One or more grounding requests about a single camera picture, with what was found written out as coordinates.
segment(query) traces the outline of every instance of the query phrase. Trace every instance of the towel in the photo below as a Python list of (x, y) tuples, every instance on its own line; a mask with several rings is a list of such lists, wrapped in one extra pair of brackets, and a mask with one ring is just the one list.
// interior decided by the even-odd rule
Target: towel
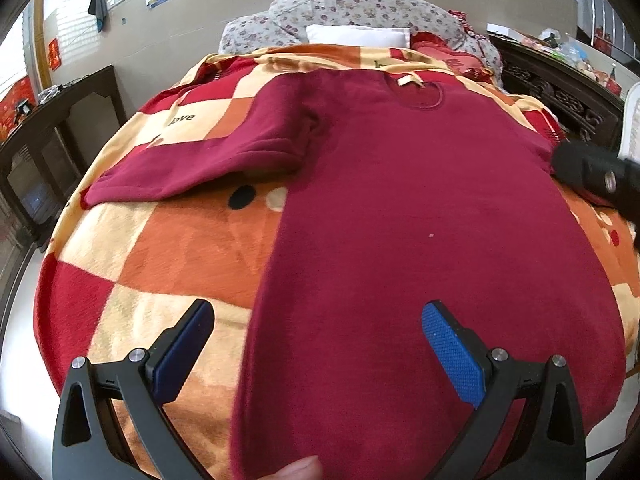
[(98, 32), (102, 32), (104, 28), (104, 22), (109, 15), (109, 7), (107, 7), (107, 0), (91, 0), (89, 3), (89, 14), (95, 16)]

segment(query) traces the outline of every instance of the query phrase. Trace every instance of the red poster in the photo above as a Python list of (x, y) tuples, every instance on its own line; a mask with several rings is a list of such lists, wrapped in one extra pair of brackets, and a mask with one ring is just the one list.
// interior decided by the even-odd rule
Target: red poster
[(52, 70), (57, 70), (62, 65), (62, 60), (60, 59), (60, 46), (58, 44), (58, 38), (54, 38), (51, 43), (49, 43), (49, 53), (47, 54), (47, 60), (49, 61), (49, 68)]
[(15, 107), (25, 99), (28, 99), (32, 105), (36, 104), (29, 76), (14, 83), (4, 99), (0, 101), (0, 142), (3, 142), (15, 128)]

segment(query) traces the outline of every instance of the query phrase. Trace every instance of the tiled floor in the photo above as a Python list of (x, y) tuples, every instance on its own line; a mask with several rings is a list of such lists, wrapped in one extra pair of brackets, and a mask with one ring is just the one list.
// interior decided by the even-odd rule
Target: tiled floor
[(35, 251), (15, 296), (2, 346), (0, 408), (22, 420), (25, 459), (44, 480), (51, 479), (51, 446), (60, 399), (33, 335), (33, 298), (42, 264)]
[[(47, 375), (33, 336), (33, 298), (42, 255), (36, 252), (24, 273), (7, 327), (0, 363), (0, 408), (22, 419), (23, 453), (43, 477), (51, 477), (51, 446), (58, 410), (58, 395)], [(628, 360), (628, 368), (633, 359)], [(638, 377), (626, 380), (614, 411), (591, 431), (587, 456), (615, 446), (624, 439), (626, 422), (638, 402)], [(612, 455), (589, 463), (588, 480), (597, 478)]]

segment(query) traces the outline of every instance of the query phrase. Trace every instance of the screw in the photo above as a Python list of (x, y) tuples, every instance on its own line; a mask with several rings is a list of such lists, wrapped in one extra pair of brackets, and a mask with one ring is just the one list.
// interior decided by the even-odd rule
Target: screw
[(71, 367), (76, 369), (82, 368), (85, 362), (86, 359), (84, 357), (76, 357), (73, 361), (71, 361)]
[(604, 185), (610, 193), (616, 192), (616, 175), (613, 171), (604, 174)]
[(566, 366), (566, 359), (558, 354), (554, 355), (551, 358), (551, 362), (558, 368), (562, 368), (563, 366)]
[(509, 353), (504, 348), (494, 348), (491, 350), (491, 359), (498, 361), (499, 363), (506, 361), (509, 358)]
[(129, 361), (133, 363), (137, 363), (142, 361), (145, 358), (146, 351), (144, 348), (134, 348), (131, 352), (129, 352)]

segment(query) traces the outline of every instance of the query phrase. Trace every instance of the dark blue gripper pad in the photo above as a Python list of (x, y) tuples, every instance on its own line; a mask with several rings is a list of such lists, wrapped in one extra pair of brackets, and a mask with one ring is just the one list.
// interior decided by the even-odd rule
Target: dark blue gripper pad
[(460, 399), (480, 406), (486, 393), (482, 369), (433, 303), (422, 310), (422, 331)]
[(199, 308), (154, 368), (152, 395), (159, 406), (178, 397), (213, 331), (213, 308), (208, 301), (200, 301)]

